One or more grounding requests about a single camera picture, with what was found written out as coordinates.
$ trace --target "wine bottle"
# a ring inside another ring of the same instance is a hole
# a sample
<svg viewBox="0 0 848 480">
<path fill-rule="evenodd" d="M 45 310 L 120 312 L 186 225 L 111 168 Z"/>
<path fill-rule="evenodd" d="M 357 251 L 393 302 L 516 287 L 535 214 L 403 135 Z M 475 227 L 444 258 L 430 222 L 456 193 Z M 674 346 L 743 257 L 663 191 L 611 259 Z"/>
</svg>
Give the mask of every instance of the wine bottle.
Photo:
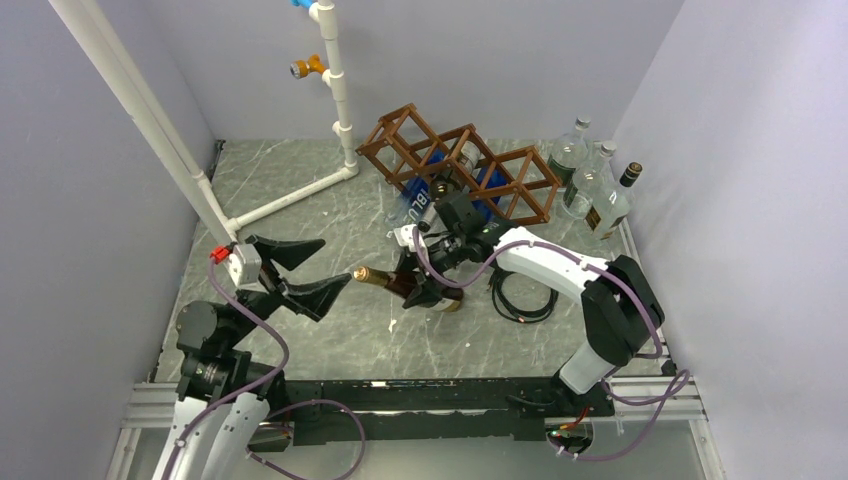
<svg viewBox="0 0 848 480">
<path fill-rule="evenodd" d="M 415 274 L 411 272 L 384 272 L 375 268 L 359 267 L 353 272 L 358 282 L 370 283 L 385 288 L 400 298 L 406 299 L 418 286 Z M 439 312 L 453 312 L 462 305 L 463 291 L 459 288 L 445 287 L 441 290 L 441 300 L 422 303 L 419 306 Z"/>
<path fill-rule="evenodd" d="M 592 199 L 592 207 L 586 214 L 586 224 L 592 230 L 592 236 L 606 240 L 615 233 L 615 228 L 624 220 L 633 208 L 633 183 L 642 173 L 642 165 L 632 162 L 621 175 L 618 185 L 603 188 Z"/>
<path fill-rule="evenodd" d="M 585 115 L 578 116 L 571 132 L 557 137 L 547 149 L 548 166 L 563 186 L 571 182 L 571 176 L 589 158 L 589 142 L 584 134 L 591 122 L 592 119 Z"/>
</svg>

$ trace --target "marble floor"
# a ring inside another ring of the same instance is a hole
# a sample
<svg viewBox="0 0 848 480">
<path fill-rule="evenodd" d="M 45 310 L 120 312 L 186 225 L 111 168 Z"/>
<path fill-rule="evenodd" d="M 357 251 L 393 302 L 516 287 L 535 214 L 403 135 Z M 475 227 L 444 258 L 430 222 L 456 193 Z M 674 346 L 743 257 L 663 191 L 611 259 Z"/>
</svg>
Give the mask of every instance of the marble floor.
<svg viewBox="0 0 848 480">
<path fill-rule="evenodd" d="M 533 140 L 489 140 L 496 152 L 534 143 Z M 226 142 L 212 186 L 229 216 L 246 213 L 271 200 L 320 179 L 339 168 L 342 152 L 334 140 L 277 140 Z M 534 172 L 528 174 L 532 179 Z M 276 240 L 323 238 L 326 246 L 297 270 L 286 274 L 306 283 L 360 265 L 391 269 L 397 243 L 387 237 L 386 213 L 394 202 L 393 189 L 370 163 L 361 158 L 358 176 L 291 205 L 244 228 L 241 236 L 257 234 Z M 558 211 L 545 225 L 529 227 L 537 235 L 580 253 L 613 259 L 625 253 L 623 234 L 596 241 L 580 222 L 562 218 Z M 215 242 L 198 225 L 191 254 L 175 304 L 196 300 L 222 302 L 206 279 L 207 256 Z M 463 265 L 453 278 L 465 278 L 475 269 Z M 218 280 L 232 283 L 223 269 Z M 486 289 L 488 273 L 465 291 L 462 308 L 439 314 L 413 308 L 403 310 L 399 299 L 382 289 L 351 281 L 330 313 L 315 323 L 280 309 L 269 319 L 286 339 L 291 358 L 288 379 L 384 379 L 548 376 L 584 340 L 581 309 L 560 296 L 554 314 L 534 325 L 509 322 L 495 312 Z M 548 297 L 547 287 L 515 275 L 505 294 L 521 308 L 538 308 Z M 182 353 L 175 347 L 173 315 L 165 336 L 155 380 L 176 381 Z M 238 346 L 254 360 L 274 364 L 281 351 L 257 329 Z M 659 374 L 656 361 L 633 360 L 619 375 Z"/>
</svg>

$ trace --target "gray wall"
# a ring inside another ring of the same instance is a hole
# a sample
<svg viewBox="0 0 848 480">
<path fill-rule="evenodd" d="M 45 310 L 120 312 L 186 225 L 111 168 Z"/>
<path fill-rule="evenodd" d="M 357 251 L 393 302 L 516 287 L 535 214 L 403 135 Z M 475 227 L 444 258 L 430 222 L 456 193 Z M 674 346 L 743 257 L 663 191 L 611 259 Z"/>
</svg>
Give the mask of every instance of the gray wall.
<svg viewBox="0 0 848 480">
<path fill-rule="evenodd" d="M 104 3 L 208 162 L 211 133 L 134 1 Z M 0 65 L 0 478 L 102 478 L 195 217 L 46 1 L 4 2 Z"/>
<path fill-rule="evenodd" d="M 616 133 L 731 479 L 845 478 L 848 6 L 687 0 Z"/>
<path fill-rule="evenodd" d="M 144 0 L 218 138 L 330 138 L 324 46 L 285 0 Z M 339 0 L 354 133 L 415 102 L 436 130 L 547 138 L 578 112 L 612 135 L 683 0 Z"/>
</svg>

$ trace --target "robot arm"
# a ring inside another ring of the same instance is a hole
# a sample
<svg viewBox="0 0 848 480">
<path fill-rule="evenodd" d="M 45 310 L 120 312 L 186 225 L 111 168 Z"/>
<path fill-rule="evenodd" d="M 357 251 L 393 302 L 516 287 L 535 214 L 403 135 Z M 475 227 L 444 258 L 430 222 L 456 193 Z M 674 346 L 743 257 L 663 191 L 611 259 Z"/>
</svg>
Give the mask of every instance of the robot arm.
<svg viewBox="0 0 848 480">
<path fill-rule="evenodd" d="M 265 291 L 240 290 L 236 298 L 262 320 L 280 307 L 320 321 L 329 311 L 351 277 L 337 275 L 305 285 L 283 278 L 272 260 L 286 270 L 297 268 L 324 245 L 323 240 L 277 242 L 251 236 L 246 243 L 219 248 L 216 262 L 227 262 L 236 286 L 260 284 Z M 177 348 L 185 358 L 177 384 L 177 402 L 168 441 L 159 459 L 154 479 L 223 480 L 232 476 L 253 433 L 271 411 L 290 404 L 283 371 L 268 382 L 244 391 L 248 385 L 274 370 L 251 361 L 250 352 L 235 350 L 254 324 L 231 305 L 195 301 L 177 315 Z M 185 441 L 186 426 L 227 395 L 231 403 L 208 412 Z M 172 470 L 169 459 L 178 448 Z"/>
<path fill-rule="evenodd" d="M 560 402 L 581 406 L 604 398 L 606 394 L 598 382 L 627 365 L 651 336 L 633 301 L 616 283 L 589 270 L 589 265 L 627 285 L 646 307 L 655 328 L 665 318 L 639 265 L 630 257 L 622 255 L 609 262 L 557 247 L 576 257 L 579 263 L 575 263 L 552 249 L 533 246 L 550 242 L 515 222 L 497 217 L 487 222 L 468 196 L 459 192 L 440 199 L 436 210 L 451 234 L 427 249 L 428 261 L 437 273 L 466 260 L 483 262 L 495 250 L 525 241 L 529 245 L 503 250 L 497 257 L 497 266 L 538 280 L 581 305 L 586 341 L 552 378 L 554 389 L 562 397 Z M 398 242 L 410 249 L 412 235 L 411 226 L 396 231 Z"/>
</svg>

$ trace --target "red connector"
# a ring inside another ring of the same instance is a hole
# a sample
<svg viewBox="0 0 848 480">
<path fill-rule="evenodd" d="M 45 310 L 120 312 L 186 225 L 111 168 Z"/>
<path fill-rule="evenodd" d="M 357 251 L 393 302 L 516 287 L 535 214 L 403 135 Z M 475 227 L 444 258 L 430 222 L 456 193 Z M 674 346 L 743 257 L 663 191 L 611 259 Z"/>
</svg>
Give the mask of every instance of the red connector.
<svg viewBox="0 0 848 480">
<path fill-rule="evenodd" d="M 231 253 L 233 253 L 233 250 L 230 247 L 215 247 L 215 250 L 212 250 L 212 253 L 209 254 L 209 257 L 214 258 L 215 265 L 218 265 L 224 260 L 226 260 Z"/>
</svg>

